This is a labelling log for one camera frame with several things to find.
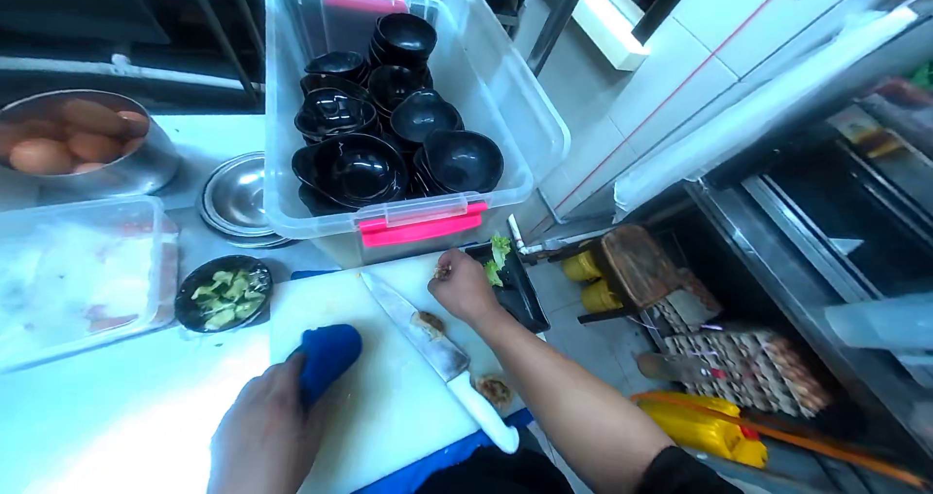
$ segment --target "stacked black bowls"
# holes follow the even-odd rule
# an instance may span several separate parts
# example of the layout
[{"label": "stacked black bowls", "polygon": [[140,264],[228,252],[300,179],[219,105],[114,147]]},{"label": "stacked black bowls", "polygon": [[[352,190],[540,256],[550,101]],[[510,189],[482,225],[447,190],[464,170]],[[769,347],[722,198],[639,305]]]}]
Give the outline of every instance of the stacked black bowls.
[{"label": "stacked black bowls", "polygon": [[367,58],[332,51],[305,68],[295,126],[307,147],[292,170],[313,215],[495,190],[503,170],[496,143],[464,131],[456,107],[432,89],[436,44],[430,23],[392,13],[376,21]]}]

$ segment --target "black tray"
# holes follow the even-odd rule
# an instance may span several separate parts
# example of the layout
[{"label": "black tray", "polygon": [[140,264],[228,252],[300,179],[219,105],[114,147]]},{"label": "black tray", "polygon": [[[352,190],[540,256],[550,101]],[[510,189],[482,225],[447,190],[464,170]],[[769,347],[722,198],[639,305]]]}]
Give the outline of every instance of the black tray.
[{"label": "black tray", "polygon": [[[493,259],[493,246],[490,243],[467,247],[464,252],[483,264]],[[506,266],[499,271],[499,278],[502,279],[502,286],[493,286],[499,305],[532,333],[548,331],[551,323],[541,310],[535,288],[531,286],[528,273],[515,253],[514,244],[506,256]]]}]

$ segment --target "white cutting board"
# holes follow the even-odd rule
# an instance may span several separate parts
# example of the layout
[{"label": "white cutting board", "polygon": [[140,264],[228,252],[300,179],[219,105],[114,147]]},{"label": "white cutting board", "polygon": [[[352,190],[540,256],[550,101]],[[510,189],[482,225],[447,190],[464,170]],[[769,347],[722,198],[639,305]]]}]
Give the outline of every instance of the white cutting board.
[{"label": "white cutting board", "polygon": [[[359,277],[360,270],[367,270],[416,308],[437,314],[449,339],[469,355],[472,373],[501,374],[489,346],[427,291],[439,256],[431,253],[275,287],[273,362],[285,360],[307,329],[349,323],[363,337],[359,360],[322,399],[328,402],[327,428],[299,494],[353,492],[480,429]],[[523,406],[516,397],[508,413]]]}]

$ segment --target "red line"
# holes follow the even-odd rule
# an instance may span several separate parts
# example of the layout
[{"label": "red line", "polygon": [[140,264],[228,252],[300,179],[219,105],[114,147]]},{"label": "red line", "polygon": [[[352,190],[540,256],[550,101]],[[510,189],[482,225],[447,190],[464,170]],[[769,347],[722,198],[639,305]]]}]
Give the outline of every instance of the red line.
[{"label": "red line", "polygon": [[[743,29],[745,29],[745,27],[748,25],[748,23],[750,23],[750,22],[752,21],[752,19],[754,19],[755,17],[757,17],[758,14],[761,13],[762,10],[764,10],[764,7],[767,6],[769,3],[771,3],[771,1],[772,1],[772,0],[764,0],[764,2],[762,2],[757,8],[755,8],[755,10],[752,11],[752,13],[751,13],[750,15],[748,15],[748,18],[746,18],[744,21],[742,21],[742,23],[739,24],[738,27],[736,27],[736,28],[732,31],[732,33],[730,33],[729,36],[727,36],[726,39],[723,40],[723,41],[722,41],[722,42],[721,42],[721,43],[706,57],[706,59],[704,59],[704,60],[700,63],[700,65],[697,66],[697,67],[694,69],[694,71],[691,71],[691,73],[690,73],[689,75],[687,75],[687,78],[684,79],[682,83],[678,84],[677,87],[674,88],[674,90],[671,92],[671,94],[670,94],[670,95],[667,95],[667,97],[666,97],[663,101],[661,101],[661,103],[658,105],[658,107],[654,108],[654,111],[652,111],[651,113],[649,113],[648,116],[647,116],[644,120],[642,120],[640,124],[638,124],[638,125],[636,126],[636,129],[633,130],[633,131],[629,134],[629,136],[625,137],[625,138],[622,140],[622,142],[619,143],[618,146],[616,146],[615,148],[613,148],[612,152],[610,152],[608,155],[606,155],[605,158],[602,159],[602,160],[600,161],[599,165],[596,165],[596,167],[593,168],[593,170],[592,170],[591,172],[589,172],[589,174],[588,174],[585,178],[583,178],[583,180],[580,181],[579,184],[577,184],[577,186],[575,186],[573,190],[570,190],[570,192],[566,194],[566,197],[564,197],[564,199],[562,199],[561,202],[557,203],[557,205],[554,206],[554,210],[557,210],[559,207],[561,207],[562,204],[566,203],[566,202],[567,202],[567,199],[569,199],[571,195],[573,195],[574,193],[576,193],[577,190],[579,190],[581,186],[583,186],[584,184],[586,184],[586,182],[587,182],[593,175],[595,175],[596,172],[599,171],[599,169],[600,169],[601,167],[603,167],[603,165],[606,163],[606,161],[608,161],[610,158],[612,158],[612,156],[622,148],[622,145],[623,145],[623,144],[625,144],[626,142],[628,142],[628,140],[629,140],[630,138],[632,138],[633,135],[635,135],[636,133],[638,133],[638,130],[641,130],[642,127],[643,127],[649,120],[651,120],[651,118],[653,118],[653,117],[655,116],[655,114],[658,113],[658,111],[660,111],[660,109],[661,109],[662,107],[664,107],[664,106],[667,104],[668,101],[671,100],[671,98],[674,97],[674,95],[677,95],[677,92],[679,92],[680,90],[682,90],[683,87],[684,87],[687,83],[689,83],[689,82],[691,81],[691,79],[693,79],[693,77],[696,76],[696,74],[699,73],[701,69],[703,69],[704,66],[706,66],[706,63],[708,63],[709,61],[711,61],[711,60],[713,59],[713,57],[715,57],[715,56],[717,55],[717,53],[719,53],[719,50],[722,50],[722,48],[723,48],[726,44],[729,44],[729,42],[730,42],[733,38],[735,38],[735,36],[738,35],[740,31],[742,31]],[[541,221],[539,221],[538,224],[536,224],[536,225],[532,228],[531,233],[533,233],[533,232],[537,229],[537,227],[538,227],[538,226],[541,226],[541,224],[542,224],[544,221],[546,221],[547,219],[548,219],[548,218],[545,217],[545,218],[543,218]]]}]

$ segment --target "egg tray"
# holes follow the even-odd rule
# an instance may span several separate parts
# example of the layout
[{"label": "egg tray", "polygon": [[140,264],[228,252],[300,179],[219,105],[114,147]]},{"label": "egg tray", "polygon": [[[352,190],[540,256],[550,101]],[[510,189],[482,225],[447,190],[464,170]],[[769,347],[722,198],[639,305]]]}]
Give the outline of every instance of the egg tray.
[{"label": "egg tray", "polygon": [[690,270],[678,268],[677,273],[684,287],[671,292],[654,308],[674,333],[698,332],[722,312],[722,306]]},{"label": "egg tray", "polygon": [[664,338],[664,344],[668,353],[700,357],[729,377],[685,383],[689,393],[804,417],[815,416],[832,401],[787,339],[772,331],[678,334]]}]

